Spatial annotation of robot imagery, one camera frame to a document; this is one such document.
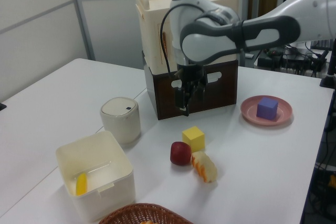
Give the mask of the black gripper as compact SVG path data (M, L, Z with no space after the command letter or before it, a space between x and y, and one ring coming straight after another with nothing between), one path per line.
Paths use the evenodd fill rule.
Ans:
M188 95L197 92L197 98L204 101L206 88L206 73L203 66L199 65L177 65L175 74L182 85L175 89L175 106L184 116L189 116Z

